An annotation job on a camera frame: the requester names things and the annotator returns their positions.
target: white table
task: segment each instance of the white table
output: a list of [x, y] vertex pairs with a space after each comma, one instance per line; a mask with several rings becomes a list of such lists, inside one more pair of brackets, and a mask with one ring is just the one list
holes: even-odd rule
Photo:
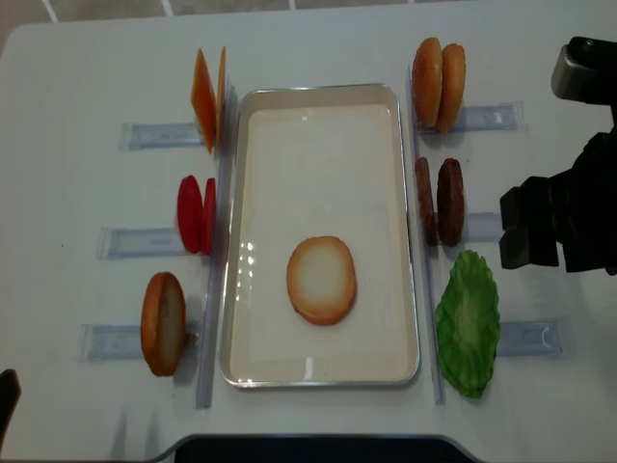
[[[494, 172], [496, 202], [528, 175], [570, 167], [591, 136], [610, 128], [606, 108], [554, 97], [550, 74], [571, 36], [617, 39], [616, 15], [610, 0], [464, 2], [17, 30], [0, 62], [0, 369], [16, 368], [23, 394], [2, 456], [150, 459], [203, 434], [345, 433], [440, 435], [491, 461], [614, 460], [617, 314], [608, 288], [615, 284], [601, 271], [557, 272], [540, 282], [563, 293], [577, 335], [574, 358], [498, 360], [480, 404], [449, 386], [445, 406], [434, 404], [421, 285], [421, 366], [404, 388], [246, 392], [217, 370], [212, 408], [195, 410], [196, 376], [174, 384], [142, 362], [92, 365], [76, 357], [82, 323], [138, 322], [156, 271], [175, 272], [199, 314], [199, 259], [94, 258], [101, 226], [168, 227], [179, 180], [215, 174], [200, 149], [118, 150], [121, 123], [192, 119], [198, 46], [214, 76], [228, 47], [240, 96], [259, 88], [392, 86], [403, 103], [409, 156], [407, 67], [425, 37], [457, 41], [467, 50], [467, 103], [524, 104], [534, 153], [522, 154], [526, 164], [510, 179]], [[413, 220], [415, 203], [412, 196]]]

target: black object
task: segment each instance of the black object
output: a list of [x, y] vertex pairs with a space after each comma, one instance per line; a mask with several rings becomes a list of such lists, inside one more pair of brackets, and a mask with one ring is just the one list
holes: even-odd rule
[[436, 438], [379, 437], [203, 437], [175, 451], [175, 463], [471, 463], [446, 441]]
[[[564, 49], [553, 73], [555, 94], [594, 104], [617, 103], [617, 43], [574, 38]], [[563, 72], [563, 66], [571, 67]], [[557, 77], [570, 83], [560, 83]], [[613, 126], [610, 133], [598, 133], [587, 143], [572, 169], [551, 178], [530, 177], [501, 197], [501, 266], [557, 266], [559, 242], [568, 272], [605, 268], [609, 275], [617, 274], [615, 200]]]
[[11, 415], [20, 395], [21, 389], [19, 389], [15, 370], [7, 369], [0, 373], [0, 449], [2, 449], [2, 442], [9, 427]]

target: orange cheese slice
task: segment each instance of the orange cheese slice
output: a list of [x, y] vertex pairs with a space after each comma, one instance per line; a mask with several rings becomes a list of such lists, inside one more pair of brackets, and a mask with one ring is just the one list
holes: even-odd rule
[[216, 151], [221, 153], [223, 145], [223, 115], [225, 113], [225, 47], [221, 50], [219, 65], [219, 89], [216, 95]]
[[205, 145], [208, 152], [212, 153], [216, 139], [216, 100], [201, 48], [197, 52], [197, 61], [195, 62], [191, 103], [193, 103]]

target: tray rim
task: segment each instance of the tray rim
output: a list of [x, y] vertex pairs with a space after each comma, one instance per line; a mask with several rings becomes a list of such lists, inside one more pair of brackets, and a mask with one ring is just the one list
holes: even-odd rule
[[[241, 118], [241, 114], [242, 114], [242, 109], [244, 108], [246, 102], [253, 97], [254, 95], [260, 95], [260, 94], [272, 94], [272, 93], [283, 93], [283, 92], [306, 92], [306, 91], [320, 91], [320, 90], [336, 90], [336, 89], [349, 89], [349, 88], [359, 88], [359, 87], [381, 87], [383, 89], [385, 89], [386, 91], [390, 92], [393, 97], [394, 100], [396, 101], [396, 125], [398, 126], [398, 142], [399, 142], [399, 148], [400, 148], [400, 153], [401, 153], [401, 174], [402, 174], [402, 180], [403, 180], [403, 199], [404, 199], [404, 203], [405, 203], [405, 234], [406, 234], [406, 240], [405, 240], [405, 245], [407, 246], [407, 258], [408, 258], [408, 263], [409, 266], [407, 267], [409, 269], [409, 278], [410, 278], [410, 284], [411, 284], [411, 298], [412, 298], [412, 309], [414, 311], [413, 313], [413, 321], [416, 324], [416, 364], [411, 368], [411, 373], [409, 374], [409, 376], [402, 378], [400, 380], [396, 380], [396, 381], [312, 381], [312, 380], [295, 380], [295, 381], [252, 381], [252, 382], [241, 382], [241, 381], [236, 381], [235, 378], [230, 377], [230, 375], [227, 375], [226, 370], [223, 368], [223, 349], [222, 346], [219, 344], [219, 349], [218, 349], [218, 357], [219, 357], [219, 367], [221, 370], [221, 374], [223, 375], [223, 377], [225, 378], [225, 380], [231, 385], [234, 386], [235, 388], [238, 389], [261, 389], [261, 388], [279, 388], [279, 389], [283, 389], [283, 388], [313, 388], [313, 387], [332, 387], [332, 388], [339, 388], [339, 387], [347, 387], [347, 388], [370, 388], [370, 387], [395, 387], [395, 386], [402, 386], [405, 385], [407, 383], [409, 383], [414, 377], [416, 377], [417, 372], [419, 370], [419, 364], [420, 364], [420, 345], [419, 345], [419, 333], [418, 333], [418, 329], [419, 329], [419, 325], [418, 325], [418, 320], [417, 320], [417, 304], [416, 304], [416, 284], [415, 284], [415, 272], [414, 272], [414, 264], [413, 264], [413, 258], [412, 258], [412, 247], [411, 247], [411, 243], [410, 243], [410, 237], [411, 237], [411, 227], [410, 227], [410, 210], [409, 210], [409, 188], [407, 185], [407, 166], [406, 166], [406, 161], [405, 161], [405, 147], [404, 147], [404, 143], [403, 143], [403, 124], [402, 124], [402, 120], [401, 120], [401, 105], [400, 105], [400, 99], [398, 97], [398, 95], [396, 94], [396, 92], [394, 91], [394, 89], [384, 83], [367, 83], [367, 84], [350, 84], [350, 85], [331, 85], [331, 86], [320, 86], [320, 87], [289, 87], [289, 88], [278, 88], [278, 89], [260, 89], [260, 90], [253, 90], [251, 92], [248, 92], [243, 98], [242, 101], [238, 107], [238, 120], [236, 123], [236, 137], [235, 137], [235, 159], [234, 159], [234, 169], [233, 169], [233, 183], [232, 183], [232, 187], [233, 187], [233, 194], [232, 194], [232, 206], [230, 208], [230, 212], [229, 212], [229, 241], [230, 241], [230, 235], [231, 235], [231, 228], [233, 227], [233, 210], [234, 210], [234, 204], [235, 204], [235, 194], [236, 194], [236, 189], [238, 188], [238, 184], [236, 181], [236, 176], [237, 176], [237, 170], [238, 170], [238, 159], [237, 159], [237, 151], [238, 151], [238, 140], [239, 137], [237, 134], [239, 134], [239, 129], [240, 129], [240, 118]], [[225, 271], [225, 278], [224, 278], [224, 285], [225, 288], [222, 288], [224, 293], [227, 293], [227, 283], [228, 283], [228, 265], [226, 265], [226, 271]], [[222, 317], [222, 322], [221, 322], [221, 327], [220, 327], [220, 335], [224, 334], [225, 331], [225, 324], [226, 324], [226, 320], [228, 317], [228, 310], [226, 309], [226, 305], [227, 305], [227, 296], [223, 298], [223, 300], [221, 301], [221, 311], [223, 311], [223, 317]]]

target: bottom bun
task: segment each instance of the bottom bun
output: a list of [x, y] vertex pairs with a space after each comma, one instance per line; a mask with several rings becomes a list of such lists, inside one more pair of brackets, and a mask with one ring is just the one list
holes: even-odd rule
[[356, 300], [351, 253], [334, 236], [309, 238], [287, 265], [287, 292], [296, 312], [316, 325], [339, 322]]
[[177, 278], [157, 273], [148, 283], [142, 310], [142, 351], [156, 376], [171, 376], [186, 337], [186, 306]]
[[442, 100], [442, 46], [435, 37], [424, 40], [417, 49], [412, 67], [412, 98], [417, 119], [430, 128], [435, 125]]

